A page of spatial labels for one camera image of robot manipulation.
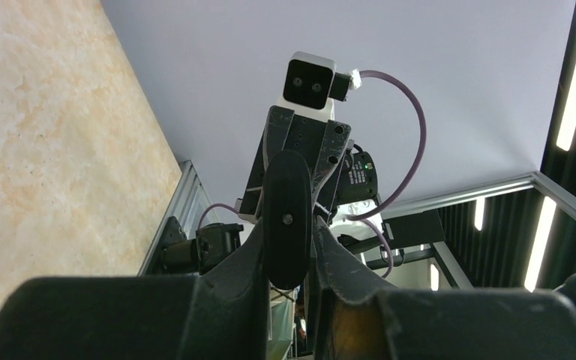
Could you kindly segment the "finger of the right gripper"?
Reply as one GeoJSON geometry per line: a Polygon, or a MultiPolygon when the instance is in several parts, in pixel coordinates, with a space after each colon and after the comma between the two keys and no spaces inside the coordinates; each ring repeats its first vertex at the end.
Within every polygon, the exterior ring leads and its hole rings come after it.
{"type": "Polygon", "coordinates": [[[238,216],[252,224],[261,217],[263,183],[269,161],[284,148],[293,122],[294,110],[271,106],[265,121],[253,165],[239,204],[238,216]]]}
{"type": "Polygon", "coordinates": [[[314,214],[326,223],[332,218],[332,205],[338,185],[338,165],[343,160],[351,127],[338,121],[326,122],[316,164],[312,172],[314,214]]]}

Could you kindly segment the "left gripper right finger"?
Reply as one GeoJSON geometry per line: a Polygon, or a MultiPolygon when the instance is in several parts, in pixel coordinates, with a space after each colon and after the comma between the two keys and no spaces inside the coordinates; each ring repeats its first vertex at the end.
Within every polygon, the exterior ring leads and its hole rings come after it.
{"type": "Polygon", "coordinates": [[[576,359],[576,273],[555,290],[399,289],[313,225],[315,359],[576,359]]]}

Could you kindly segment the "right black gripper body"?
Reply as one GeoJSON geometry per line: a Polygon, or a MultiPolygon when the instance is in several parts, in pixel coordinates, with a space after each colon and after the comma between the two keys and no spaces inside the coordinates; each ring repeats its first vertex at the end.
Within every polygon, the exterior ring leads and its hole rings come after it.
{"type": "Polygon", "coordinates": [[[309,167],[314,167],[325,131],[325,122],[294,115],[283,148],[298,152],[309,167]]]}

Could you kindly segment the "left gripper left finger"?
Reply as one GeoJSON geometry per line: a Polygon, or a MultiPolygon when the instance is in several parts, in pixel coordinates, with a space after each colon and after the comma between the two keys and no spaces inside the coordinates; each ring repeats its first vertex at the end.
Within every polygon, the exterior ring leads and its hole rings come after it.
{"type": "Polygon", "coordinates": [[[0,310],[0,359],[264,359],[262,235],[202,276],[27,280],[0,310]]]}

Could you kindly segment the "black remote control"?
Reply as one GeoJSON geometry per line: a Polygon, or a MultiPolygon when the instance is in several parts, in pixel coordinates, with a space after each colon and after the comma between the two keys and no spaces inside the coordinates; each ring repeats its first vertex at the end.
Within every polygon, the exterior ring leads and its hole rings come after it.
{"type": "Polygon", "coordinates": [[[263,268],[278,289],[301,285],[308,273],[313,227],[311,177],[291,150],[270,161],[262,187],[263,268]]]}

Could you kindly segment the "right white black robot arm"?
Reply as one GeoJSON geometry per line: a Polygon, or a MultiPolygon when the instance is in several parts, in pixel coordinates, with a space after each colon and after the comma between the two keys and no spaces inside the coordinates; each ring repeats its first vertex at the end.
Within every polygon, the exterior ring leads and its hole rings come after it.
{"type": "Polygon", "coordinates": [[[296,238],[308,244],[316,222],[332,224],[340,206],[375,200],[374,162],[356,151],[348,124],[299,115],[271,106],[238,216],[255,224],[275,246],[296,238]]]}

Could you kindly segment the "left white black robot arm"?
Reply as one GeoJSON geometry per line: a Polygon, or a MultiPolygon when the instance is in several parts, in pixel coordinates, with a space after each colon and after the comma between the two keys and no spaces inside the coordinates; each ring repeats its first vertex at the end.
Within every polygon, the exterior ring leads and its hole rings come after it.
{"type": "MultiPolygon", "coordinates": [[[[199,274],[38,277],[0,310],[0,359],[267,359],[261,231],[236,249],[207,226],[163,261],[199,274]]],[[[306,265],[315,359],[576,359],[576,307],[555,292],[402,290],[318,224],[306,265]]]]}

